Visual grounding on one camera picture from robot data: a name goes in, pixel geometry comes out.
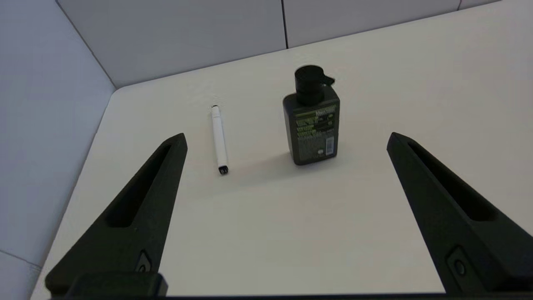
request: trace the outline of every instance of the bottle cap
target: bottle cap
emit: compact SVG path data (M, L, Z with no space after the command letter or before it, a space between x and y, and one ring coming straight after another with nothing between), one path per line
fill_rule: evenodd
M315 105L324 100L324 86L332 85L335 80L324 75L319 66L303 66L294 73L298 102Z

